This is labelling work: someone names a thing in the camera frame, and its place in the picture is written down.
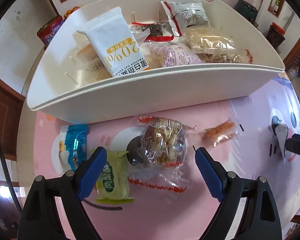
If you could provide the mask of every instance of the clear plastic wrap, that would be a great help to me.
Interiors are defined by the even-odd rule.
[[[236,139],[239,134],[238,125],[229,118],[214,128],[206,129],[202,135],[202,141],[204,147],[216,147],[218,144]]]
[[[149,51],[157,56],[162,67],[202,64],[186,45],[177,42],[149,42]]]
[[[173,35],[179,37],[188,26],[202,24],[210,26],[202,3],[180,3],[161,1]]]
[[[141,147],[133,153],[129,182],[147,187],[183,192],[190,184],[186,162],[190,127],[176,120],[157,116],[138,116],[145,126]]]
[[[150,28],[147,28],[145,30],[139,29],[131,29],[131,32],[133,34],[133,36],[135,37],[137,43],[140,46],[140,51],[143,54],[143,56],[145,57],[149,68],[148,69],[155,69],[155,68],[161,68],[162,65],[160,64],[158,57],[154,54],[152,54],[149,51],[149,46],[147,42],[144,42],[150,35]]]
[[[237,54],[199,54],[205,63],[244,63],[243,57]]]
[[[226,37],[215,28],[196,25],[185,29],[184,35],[195,53],[234,54],[236,48],[233,39]]]
[[[81,69],[81,84],[88,85],[111,77],[101,59],[91,44],[88,44],[77,53],[78,68]]]
[[[167,31],[170,28],[168,23],[137,23],[133,22],[131,24],[132,32],[145,32],[150,31],[149,35],[146,37],[147,41],[171,41],[173,40],[173,35]]]

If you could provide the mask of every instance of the red jar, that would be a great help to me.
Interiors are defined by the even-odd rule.
[[[38,32],[37,36],[47,47],[61,25],[64,23],[62,16],[56,16],[48,21]]]

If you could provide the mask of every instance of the pink table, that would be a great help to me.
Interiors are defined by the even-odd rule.
[[[289,136],[300,134],[300,106],[290,81],[278,76],[249,97],[183,107],[164,111],[163,114],[188,125],[197,125],[197,130],[214,127],[229,117],[236,117],[244,128],[242,136],[209,152],[226,170],[234,171],[240,177],[256,179],[265,176],[276,200],[282,228],[288,224],[300,207],[300,156],[288,152],[288,162],[284,164],[278,148],[274,154],[276,139],[271,120],[277,116],[285,123],[289,127]],[[58,135],[60,126],[65,124],[42,112],[37,113],[34,140],[36,175],[53,178],[62,174]],[[92,124],[87,137],[88,153],[91,154],[97,146],[125,150],[130,140],[141,131],[133,117]],[[189,145],[202,146],[199,134],[189,136]],[[193,186],[184,193],[131,185],[130,195],[135,201],[124,204],[122,211],[98,210],[83,203],[101,237],[104,240],[198,239],[219,203],[210,196],[195,165],[191,147],[188,163]],[[94,202],[96,197],[97,192],[93,190],[88,200]],[[57,202],[64,230],[69,238],[75,239],[61,201]],[[239,221],[240,217],[236,217],[234,224],[238,225]],[[235,230],[233,227],[229,239]]]

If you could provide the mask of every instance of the white snack bag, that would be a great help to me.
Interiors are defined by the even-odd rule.
[[[207,24],[209,19],[202,3],[180,3],[161,1],[167,15],[173,35],[181,36],[181,32],[192,25]]]
[[[112,77],[149,68],[119,6],[76,30],[87,36]]]

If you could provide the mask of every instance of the blue snack package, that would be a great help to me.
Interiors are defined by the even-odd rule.
[[[86,160],[87,132],[87,124],[61,126],[59,157],[63,172],[76,170]]]

